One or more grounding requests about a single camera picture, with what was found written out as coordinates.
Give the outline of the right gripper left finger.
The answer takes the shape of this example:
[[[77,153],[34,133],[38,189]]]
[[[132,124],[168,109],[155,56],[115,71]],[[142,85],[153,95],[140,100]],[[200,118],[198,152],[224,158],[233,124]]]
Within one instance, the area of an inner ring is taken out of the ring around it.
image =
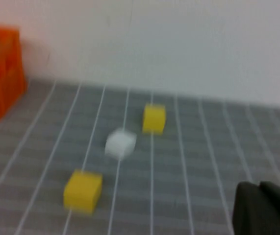
[[[235,235],[280,235],[280,214],[260,189],[260,184],[240,182],[232,212]]]

